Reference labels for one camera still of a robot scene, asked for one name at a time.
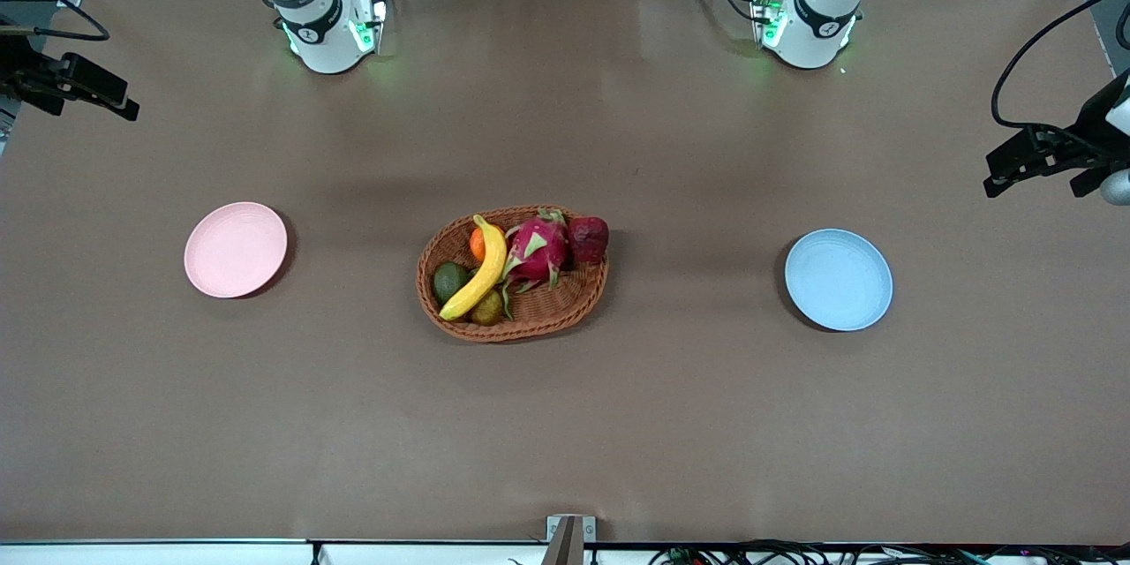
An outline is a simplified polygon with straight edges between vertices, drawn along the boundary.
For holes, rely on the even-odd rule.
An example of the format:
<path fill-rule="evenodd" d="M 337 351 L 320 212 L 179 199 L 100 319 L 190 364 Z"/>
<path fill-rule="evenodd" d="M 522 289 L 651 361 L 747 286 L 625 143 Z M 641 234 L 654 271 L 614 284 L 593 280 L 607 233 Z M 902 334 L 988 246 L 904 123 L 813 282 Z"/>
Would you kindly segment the dark red apple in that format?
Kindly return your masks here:
<path fill-rule="evenodd" d="M 610 232 L 600 216 L 574 216 L 568 223 L 570 255 L 576 266 L 598 264 L 606 257 Z"/>

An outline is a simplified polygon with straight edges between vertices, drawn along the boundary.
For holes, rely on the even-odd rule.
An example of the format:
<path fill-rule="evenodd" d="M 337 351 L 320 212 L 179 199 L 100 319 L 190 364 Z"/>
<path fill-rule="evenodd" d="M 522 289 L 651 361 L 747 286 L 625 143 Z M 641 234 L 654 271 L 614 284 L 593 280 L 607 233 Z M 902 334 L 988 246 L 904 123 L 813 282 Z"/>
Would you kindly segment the green avocado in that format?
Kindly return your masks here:
<path fill-rule="evenodd" d="M 466 266 L 444 260 L 432 276 L 432 292 L 438 307 L 443 307 L 471 278 L 472 273 Z"/>

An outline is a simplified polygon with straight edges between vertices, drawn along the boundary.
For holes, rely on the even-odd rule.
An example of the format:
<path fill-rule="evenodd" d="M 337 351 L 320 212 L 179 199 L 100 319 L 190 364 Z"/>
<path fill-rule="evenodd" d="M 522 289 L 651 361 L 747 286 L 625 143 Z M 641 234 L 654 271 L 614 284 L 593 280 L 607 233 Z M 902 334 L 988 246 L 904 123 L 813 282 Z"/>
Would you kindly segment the brown wicker basket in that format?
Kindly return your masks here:
<path fill-rule="evenodd" d="M 441 332 L 466 344 L 515 344 L 530 337 L 558 333 L 577 325 L 596 308 L 605 295 L 609 276 L 609 258 L 596 263 L 568 266 L 560 272 L 560 281 L 550 288 L 539 288 L 520 294 L 512 299 L 511 320 L 496 325 L 477 325 L 466 318 L 447 322 L 440 316 L 441 304 L 432 289 L 434 272 L 441 263 L 455 262 L 471 266 L 473 257 L 460 240 L 470 235 L 471 215 L 460 216 L 445 224 L 423 247 L 416 267 L 416 292 L 425 315 Z"/>

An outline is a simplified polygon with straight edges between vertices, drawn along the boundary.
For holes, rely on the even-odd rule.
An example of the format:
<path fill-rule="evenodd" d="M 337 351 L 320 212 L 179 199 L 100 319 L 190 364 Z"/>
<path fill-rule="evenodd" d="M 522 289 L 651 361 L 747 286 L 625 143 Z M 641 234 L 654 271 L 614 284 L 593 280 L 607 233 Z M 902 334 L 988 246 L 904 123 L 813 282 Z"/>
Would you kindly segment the pink dragon fruit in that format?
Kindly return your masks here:
<path fill-rule="evenodd" d="M 506 231 L 508 257 L 501 275 L 501 299 L 506 319 L 513 318 L 511 297 L 542 284 L 560 281 L 570 259 L 568 219 L 560 208 L 540 208 L 534 216 Z"/>

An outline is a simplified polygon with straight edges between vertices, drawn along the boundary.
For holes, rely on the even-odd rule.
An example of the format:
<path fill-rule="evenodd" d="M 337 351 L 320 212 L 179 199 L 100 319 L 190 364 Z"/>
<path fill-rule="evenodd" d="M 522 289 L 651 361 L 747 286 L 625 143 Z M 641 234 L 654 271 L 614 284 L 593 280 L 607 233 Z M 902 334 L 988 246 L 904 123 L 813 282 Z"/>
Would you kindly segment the pink plate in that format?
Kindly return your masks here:
<path fill-rule="evenodd" d="M 250 200 L 215 208 L 186 238 L 186 280 L 215 298 L 254 294 L 280 271 L 289 243 L 273 208 Z"/>

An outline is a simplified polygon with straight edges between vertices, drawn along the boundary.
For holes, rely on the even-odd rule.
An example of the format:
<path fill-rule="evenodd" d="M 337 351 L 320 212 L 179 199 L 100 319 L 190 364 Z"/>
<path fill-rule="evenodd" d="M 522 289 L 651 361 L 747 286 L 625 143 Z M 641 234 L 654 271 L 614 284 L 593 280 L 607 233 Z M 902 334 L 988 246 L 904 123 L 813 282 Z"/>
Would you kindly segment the brown-green kiwi fruit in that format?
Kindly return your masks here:
<path fill-rule="evenodd" d="M 479 299 L 471 311 L 468 312 L 468 320 L 481 327 L 497 325 L 502 320 L 506 318 L 506 307 L 503 295 L 497 288 L 493 288 L 487 292 Z"/>

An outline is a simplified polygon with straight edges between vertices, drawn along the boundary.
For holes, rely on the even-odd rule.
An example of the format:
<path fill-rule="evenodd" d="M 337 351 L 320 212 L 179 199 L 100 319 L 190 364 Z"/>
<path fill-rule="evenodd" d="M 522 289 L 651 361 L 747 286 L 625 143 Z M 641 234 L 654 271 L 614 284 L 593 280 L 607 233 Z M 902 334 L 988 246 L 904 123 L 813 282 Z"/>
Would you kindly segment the blue plate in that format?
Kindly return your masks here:
<path fill-rule="evenodd" d="M 855 332 L 876 325 L 893 301 L 887 259 L 851 231 L 812 231 L 796 240 L 783 275 L 796 308 L 826 330 Z"/>

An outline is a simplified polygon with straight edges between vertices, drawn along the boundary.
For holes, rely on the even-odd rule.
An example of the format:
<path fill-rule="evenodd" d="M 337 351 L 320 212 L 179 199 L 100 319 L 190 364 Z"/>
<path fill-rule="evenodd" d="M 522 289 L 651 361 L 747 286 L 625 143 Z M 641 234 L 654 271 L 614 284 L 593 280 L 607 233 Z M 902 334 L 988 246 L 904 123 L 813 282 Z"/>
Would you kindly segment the brown table cover sheet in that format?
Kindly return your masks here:
<path fill-rule="evenodd" d="M 997 77 L 1068 0 L 864 0 L 797 72 L 720 0 L 393 0 L 379 56 L 299 66 L 260 0 L 84 0 L 59 42 L 125 122 L 21 113 L 0 157 L 0 540 L 1130 541 L 1130 210 L 990 200 Z M 250 200 L 266 287 L 186 280 Z M 515 344 L 416 292 L 464 215 L 608 224 L 605 295 Z M 869 240 L 883 320 L 783 268 Z"/>

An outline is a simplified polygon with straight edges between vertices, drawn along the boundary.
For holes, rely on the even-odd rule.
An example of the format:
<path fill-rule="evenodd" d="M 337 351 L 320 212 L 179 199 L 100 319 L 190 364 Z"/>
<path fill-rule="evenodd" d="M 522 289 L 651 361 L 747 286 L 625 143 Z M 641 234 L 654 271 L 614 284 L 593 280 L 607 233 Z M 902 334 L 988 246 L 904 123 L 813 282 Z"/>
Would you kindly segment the yellow banana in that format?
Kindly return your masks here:
<path fill-rule="evenodd" d="M 476 307 L 476 304 L 480 303 L 480 299 L 488 292 L 492 292 L 492 288 L 503 276 L 508 258 L 508 243 L 506 243 L 504 232 L 493 226 L 483 215 L 473 215 L 472 221 L 478 231 L 481 231 L 485 257 L 478 272 L 440 308 L 438 316 L 445 322 L 463 318 Z"/>

